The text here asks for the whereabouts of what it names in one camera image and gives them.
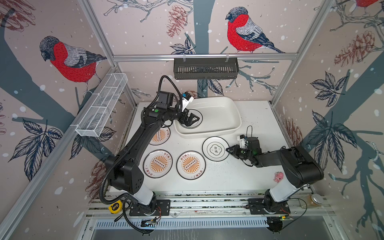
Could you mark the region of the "white green-rim plate front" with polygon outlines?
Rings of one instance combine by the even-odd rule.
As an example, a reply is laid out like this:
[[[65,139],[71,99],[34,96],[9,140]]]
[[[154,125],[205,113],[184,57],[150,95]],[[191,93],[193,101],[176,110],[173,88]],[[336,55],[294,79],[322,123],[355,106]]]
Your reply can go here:
[[[199,120],[197,122],[194,122],[190,126],[182,125],[182,127],[185,129],[195,129],[195,128],[199,127],[201,125],[201,123],[203,122],[203,115],[201,112],[199,112],[198,110],[190,109],[188,116],[190,116],[191,114],[194,114],[196,117],[199,118]]]

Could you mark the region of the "white green-rim plate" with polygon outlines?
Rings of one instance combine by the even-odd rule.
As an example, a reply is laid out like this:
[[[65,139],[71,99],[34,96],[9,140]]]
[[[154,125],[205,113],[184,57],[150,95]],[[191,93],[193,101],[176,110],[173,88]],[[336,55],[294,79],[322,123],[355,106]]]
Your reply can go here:
[[[191,114],[194,114],[196,117],[199,118],[199,120],[197,122],[194,122],[190,126],[182,125],[182,127],[185,129],[195,129],[195,128],[199,127],[201,125],[201,123],[203,122],[203,115],[201,112],[199,112],[198,110],[190,109],[188,116],[190,116]]]
[[[225,160],[229,156],[228,148],[229,144],[227,141],[220,137],[207,138],[202,145],[204,156],[214,162]]]

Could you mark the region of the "orange sunburst plate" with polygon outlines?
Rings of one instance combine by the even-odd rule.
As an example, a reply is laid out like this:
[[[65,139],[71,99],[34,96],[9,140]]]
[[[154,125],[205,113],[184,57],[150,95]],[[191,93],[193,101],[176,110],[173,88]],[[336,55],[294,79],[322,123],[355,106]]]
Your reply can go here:
[[[178,174],[185,180],[196,180],[206,170],[206,160],[202,154],[196,151],[187,151],[181,154],[177,160]]]
[[[171,136],[171,130],[169,127],[160,128],[150,141],[150,145],[159,146],[164,144]]]
[[[143,171],[152,179],[162,178],[169,173],[173,166],[171,154],[165,150],[150,152],[143,162]]]

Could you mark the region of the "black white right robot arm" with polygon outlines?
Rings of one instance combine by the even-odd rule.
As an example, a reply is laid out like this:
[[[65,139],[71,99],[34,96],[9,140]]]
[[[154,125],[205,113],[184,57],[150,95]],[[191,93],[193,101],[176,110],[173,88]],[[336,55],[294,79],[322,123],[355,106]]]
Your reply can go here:
[[[241,135],[238,140],[239,144],[227,148],[227,153],[241,161],[249,161],[252,167],[282,166],[284,170],[284,178],[264,193],[263,209],[269,214],[280,210],[303,187],[324,178],[324,170],[301,145],[263,153],[257,137]]]

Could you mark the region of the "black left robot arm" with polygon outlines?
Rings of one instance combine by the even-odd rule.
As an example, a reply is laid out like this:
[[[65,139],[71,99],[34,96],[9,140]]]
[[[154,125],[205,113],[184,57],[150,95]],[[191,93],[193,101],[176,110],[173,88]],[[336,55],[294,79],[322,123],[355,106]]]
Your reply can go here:
[[[119,200],[130,200],[138,206],[143,214],[156,211],[156,194],[144,185],[144,173],[140,169],[142,156],[155,134],[166,121],[179,121],[181,125],[191,126],[200,117],[190,113],[188,109],[178,112],[177,109],[167,107],[159,109],[146,107],[141,112],[141,124],[128,144],[116,155],[105,160],[107,168],[99,190],[99,199],[105,205],[111,205]],[[105,197],[106,184],[124,193],[107,200]]]

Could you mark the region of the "white plastic bin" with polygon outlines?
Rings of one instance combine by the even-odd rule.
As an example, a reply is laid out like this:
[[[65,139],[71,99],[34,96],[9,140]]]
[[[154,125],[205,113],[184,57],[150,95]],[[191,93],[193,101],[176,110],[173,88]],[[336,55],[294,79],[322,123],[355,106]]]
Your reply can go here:
[[[175,122],[176,132],[184,139],[208,138],[234,133],[242,125],[240,112],[235,102],[228,97],[195,99],[187,109],[198,110],[203,122],[195,129],[185,129]]]

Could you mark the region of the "pink small toy figure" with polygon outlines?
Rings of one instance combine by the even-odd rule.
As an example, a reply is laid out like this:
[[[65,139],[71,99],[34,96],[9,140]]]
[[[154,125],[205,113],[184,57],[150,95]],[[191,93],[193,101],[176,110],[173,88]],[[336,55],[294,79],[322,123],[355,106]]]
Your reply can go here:
[[[275,175],[274,175],[274,181],[276,183],[279,183],[281,182],[283,179],[284,179],[284,173],[283,172],[275,172]]]

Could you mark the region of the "glass jar with lid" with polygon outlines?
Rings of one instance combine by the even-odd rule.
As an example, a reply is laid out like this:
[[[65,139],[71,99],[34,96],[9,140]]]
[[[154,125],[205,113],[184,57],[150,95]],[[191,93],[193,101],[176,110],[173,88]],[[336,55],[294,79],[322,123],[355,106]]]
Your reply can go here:
[[[319,207],[324,203],[324,199],[319,194],[310,194],[307,198],[307,204],[309,207]]]

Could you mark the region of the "small circuit board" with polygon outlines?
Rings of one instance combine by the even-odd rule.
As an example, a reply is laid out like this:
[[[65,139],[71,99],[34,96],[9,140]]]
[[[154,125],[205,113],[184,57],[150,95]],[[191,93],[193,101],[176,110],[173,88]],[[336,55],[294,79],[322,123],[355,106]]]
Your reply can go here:
[[[157,224],[157,220],[152,219],[152,220],[141,220],[141,228],[154,228]]]

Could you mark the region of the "yellow tape measure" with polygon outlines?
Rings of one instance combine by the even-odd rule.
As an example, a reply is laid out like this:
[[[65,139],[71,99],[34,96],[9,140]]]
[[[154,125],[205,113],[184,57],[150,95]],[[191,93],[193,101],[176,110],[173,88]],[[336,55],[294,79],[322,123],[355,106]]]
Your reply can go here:
[[[123,203],[121,200],[116,201],[108,207],[111,214],[118,214],[123,209]]]

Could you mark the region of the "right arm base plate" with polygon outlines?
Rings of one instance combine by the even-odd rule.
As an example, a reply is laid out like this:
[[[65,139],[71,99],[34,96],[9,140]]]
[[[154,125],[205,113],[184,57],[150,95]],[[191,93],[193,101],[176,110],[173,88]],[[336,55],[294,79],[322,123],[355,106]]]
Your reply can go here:
[[[246,209],[250,210],[252,215],[290,215],[291,211],[288,202],[276,203],[267,202],[264,199],[248,199]]]

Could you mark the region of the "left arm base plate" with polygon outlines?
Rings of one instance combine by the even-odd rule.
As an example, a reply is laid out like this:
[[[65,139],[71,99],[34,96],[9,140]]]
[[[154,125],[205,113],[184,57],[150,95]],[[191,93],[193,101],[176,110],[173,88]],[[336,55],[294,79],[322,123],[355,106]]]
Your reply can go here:
[[[130,207],[130,217],[152,217],[152,216],[168,216],[170,214],[171,201],[170,200],[156,200],[151,202],[150,205],[145,206],[140,203],[134,203]]]

